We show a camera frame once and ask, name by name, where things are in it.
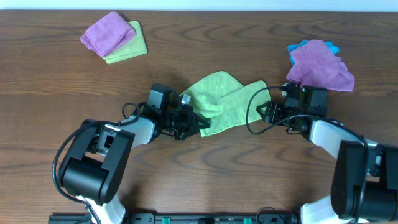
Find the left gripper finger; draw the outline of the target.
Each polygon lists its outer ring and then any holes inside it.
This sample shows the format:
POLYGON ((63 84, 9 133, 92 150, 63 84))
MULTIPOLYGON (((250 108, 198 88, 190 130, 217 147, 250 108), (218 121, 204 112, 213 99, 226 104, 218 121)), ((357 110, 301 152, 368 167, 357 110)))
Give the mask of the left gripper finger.
POLYGON ((210 127, 209 122, 207 122, 205 119, 202 119, 199 115, 197 115, 194 112, 192 112, 191 119, 192 119, 191 126, 193 129, 206 129, 210 127))
POLYGON ((189 129, 185 131, 177 131, 174 134, 175 140, 186 140, 186 138, 199 133, 198 129, 189 129))

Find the green microfiber cloth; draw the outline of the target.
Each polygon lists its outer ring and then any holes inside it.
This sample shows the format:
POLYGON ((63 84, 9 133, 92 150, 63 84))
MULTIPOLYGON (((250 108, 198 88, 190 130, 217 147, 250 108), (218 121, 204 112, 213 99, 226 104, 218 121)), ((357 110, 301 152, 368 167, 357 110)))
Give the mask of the green microfiber cloth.
POLYGON ((260 120, 256 106, 271 100, 264 81, 244 86, 226 71, 207 75, 183 94, 191 97, 194 112, 210 123, 200 131, 203 137, 260 120))

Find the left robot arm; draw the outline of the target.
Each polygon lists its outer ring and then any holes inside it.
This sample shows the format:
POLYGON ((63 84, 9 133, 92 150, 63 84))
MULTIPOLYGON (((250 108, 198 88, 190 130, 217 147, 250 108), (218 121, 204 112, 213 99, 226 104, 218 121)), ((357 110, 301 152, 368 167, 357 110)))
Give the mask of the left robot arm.
POLYGON ((130 116, 118 122, 86 119, 55 155, 55 188, 65 198, 85 205, 90 222, 124 223, 127 211, 118 189, 131 150, 161 134, 184 140, 209 127, 209 122, 181 100, 162 106, 139 103, 130 116))

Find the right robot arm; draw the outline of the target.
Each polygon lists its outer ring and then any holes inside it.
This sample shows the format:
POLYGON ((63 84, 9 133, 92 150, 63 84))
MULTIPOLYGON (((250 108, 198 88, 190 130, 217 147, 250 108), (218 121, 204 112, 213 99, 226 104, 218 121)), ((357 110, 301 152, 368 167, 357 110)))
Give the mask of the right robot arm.
POLYGON ((283 126, 336 159, 330 195, 283 215, 284 223, 372 223, 397 220, 397 147, 379 144, 328 118, 326 88, 288 83, 283 103, 256 106, 270 128, 283 126))

